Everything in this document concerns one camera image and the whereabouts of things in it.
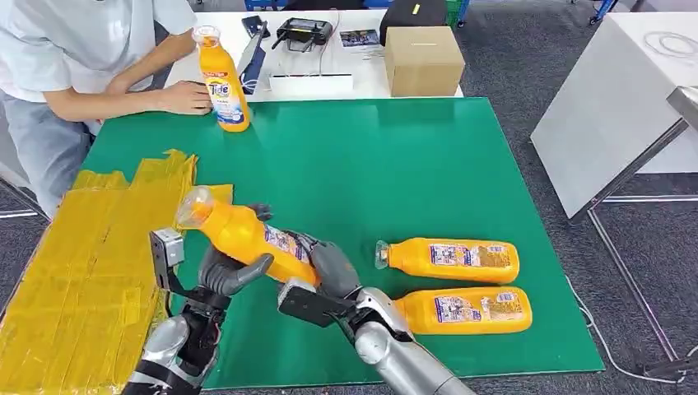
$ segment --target gray carpet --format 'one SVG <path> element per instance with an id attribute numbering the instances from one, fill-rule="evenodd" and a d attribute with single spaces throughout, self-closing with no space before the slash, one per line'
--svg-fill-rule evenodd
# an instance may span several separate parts
<path id="1" fill-rule="evenodd" d="M 241 2 L 209 0 L 197 11 L 241 11 Z M 621 281 L 589 220 L 570 226 L 528 137 L 593 34 L 593 10 L 580 0 L 473 0 L 456 30 L 465 54 L 467 95 L 490 98 L 561 264 L 595 315 L 620 366 L 663 360 L 649 325 Z M 690 191 L 695 176 L 638 176 L 624 193 Z M 0 210 L 12 203 L 0 192 Z M 698 343 L 698 208 L 690 203 L 603 206 L 598 214 L 646 292 L 679 354 Z M 44 223 L 0 221 L 0 302 L 7 298 Z M 468 380 L 481 394 L 692 394 L 698 379 L 678 386 L 647 383 L 617 373 L 607 361 L 599 374 L 560 374 Z M 215 393 L 378 394 L 384 385 L 216 391 Z"/>

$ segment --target orange bottle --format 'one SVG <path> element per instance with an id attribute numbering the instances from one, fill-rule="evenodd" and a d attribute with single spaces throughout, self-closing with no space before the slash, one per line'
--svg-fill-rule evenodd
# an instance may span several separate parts
<path id="1" fill-rule="evenodd" d="M 221 33 L 213 26 L 199 26 L 193 37 L 218 124 L 227 132 L 243 132 L 249 127 L 249 107 L 235 63 L 221 46 Z"/>
<path id="2" fill-rule="evenodd" d="M 292 235 L 261 222 L 247 206 L 217 201 L 209 187 L 194 187 L 184 197 L 177 222 L 184 228 L 199 229 L 219 251 L 244 264 L 253 263 L 263 253 L 272 254 L 274 262 L 267 275 L 277 281 L 299 277 L 313 286 L 319 284 L 307 252 Z"/>
<path id="3" fill-rule="evenodd" d="M 533 322 L 528 297 L 513 286 L 418 290 L 395 300 L 395 307 L 421 335 L 521 332 Z"/>
<path id="4" fill-rule="evenodd" d="M 399 244 L 379 241 L 375 266 L 413 276 L 506 284 L 519 274 L 519 254 L 501 241 L 416 237 Z"/>

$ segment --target phone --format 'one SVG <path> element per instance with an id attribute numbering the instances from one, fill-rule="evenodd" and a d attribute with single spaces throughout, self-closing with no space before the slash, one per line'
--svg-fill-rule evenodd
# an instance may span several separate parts
<path id="1" fill-rule="evenodd" d="M 246 18 L 242 19 L 242 24 L 244 26 L 244 29 L 247 30 L 247 34 L 252 37 L 257 34 L 259 29 L 262 29 L 262 18 L 260 18 L 258 15 L 255 16 L 248 16 Z M 269 33 L 269 29 L 264 29 L 264 33 L 262 34 L 262 38 L 266 39 L 272 35 Z"/>

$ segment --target bottle cap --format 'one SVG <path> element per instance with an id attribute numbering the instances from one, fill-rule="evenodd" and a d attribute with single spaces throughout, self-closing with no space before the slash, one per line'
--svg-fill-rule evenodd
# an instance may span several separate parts
<path id="1" fill-rule="evenodd" d="M 388 243 L 383 240 L 379 240 L 375 244 L 375 268 L 385 269 L 388 267 Z"/>
<path id="2" fill-rule="evenodd" d="M 202 47 L 211 48 L 218 45 L 221 40 L 221 32 L 215 26 L 197 26 L 192 33 L 194 41 Z"/>
<path id="3" fill-rule="evenodd" d="M 209 187 L 194 187 L 177 210 L 177 223 L 183 228 L 198 229 L 211 215 L 215 198 Z"/>

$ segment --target orange plastic bottle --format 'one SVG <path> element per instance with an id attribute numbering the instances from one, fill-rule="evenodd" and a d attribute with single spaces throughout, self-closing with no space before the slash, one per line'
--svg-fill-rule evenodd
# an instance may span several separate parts
<path id="1" fill-rule="evenodd" d="M 399 244 L 379 241 L 375 266 L 395 267 L 413 276 L 506 284 L 519 274 L 519 254 L 501 241 L 417 237 Z"/>
<path id="2" fill-rule="evenodd" d="M 243 132 L 249 127 L 249 107 L 235 63 L 221 46 L 221 33 L 213 26 L 199 26 L 193 37 L 218 124 L 227 132 Z"/>
<path id="3" fill-rule="evenodd" d="M 257 219 L 247 206 L 217 201 L 209 187 L 195 187 L 177 211 L 184 228 L 199 229 L 216 248 L 247 265 L 263 253 L 274 256 L 267 275 L 287 282 L 299 277 L 313 286 L 319 284 L 305 249 L 289 234 Z"/>
<path id="4" fill-rule="evenodd" d="M 477 335 L 528 329 L 528 297 L 513 286 L 418 290 L 395 300 L 410 330 L 421 335 Z"/>

